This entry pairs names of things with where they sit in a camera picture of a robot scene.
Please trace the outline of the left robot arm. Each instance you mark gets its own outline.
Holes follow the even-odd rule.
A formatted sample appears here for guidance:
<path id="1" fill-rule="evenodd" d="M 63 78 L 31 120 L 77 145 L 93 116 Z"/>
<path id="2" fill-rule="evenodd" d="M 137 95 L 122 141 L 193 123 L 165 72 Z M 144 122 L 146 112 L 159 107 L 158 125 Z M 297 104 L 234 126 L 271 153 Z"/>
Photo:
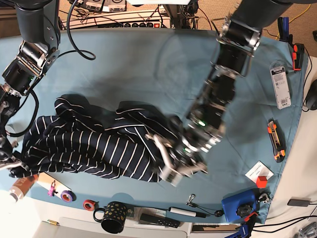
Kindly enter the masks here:
<path id="1" fill-rule="evenodd" d="M 294 4 L 293 0 L 243 0 L 226 17 L 217 34 L 217 60 L 188 111 L 188 125 L 183 126 L 178 117 L 171 117 L 169 125 L 176 133 L 175 140 L 158 134 L 150 136 L 164 162 L 159 175 L 162 180 L 207 171 L 201 153 L 220 144 L 225 135 L 222 117 L 234 98 L 236 79 L 246 76 L 264 28 L 274 21 L 282 22 L 282 14 Z"/>

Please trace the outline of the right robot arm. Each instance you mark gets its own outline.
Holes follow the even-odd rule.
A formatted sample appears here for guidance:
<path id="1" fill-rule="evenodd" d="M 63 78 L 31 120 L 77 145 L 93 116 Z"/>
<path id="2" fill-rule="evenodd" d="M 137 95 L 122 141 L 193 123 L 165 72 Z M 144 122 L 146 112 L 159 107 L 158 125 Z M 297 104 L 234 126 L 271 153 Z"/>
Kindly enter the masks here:
<path id="1" fill-rule="evenodd" d="M 81 105 L 64 98 L 55 101 L 54 116 L 33 113 L 22 132 L 8 132 L 8 121 L 20 109 L 22 97 L 34 96 L 34 87 L 60 57 L 59 1 L 16 0 L 22 36 L 18 54 L 4 70 L 0 86 L 0 167 L 13 178 L 42 172 L 75 172 L 87 163 L 79 146 L 97 127 Z"/>

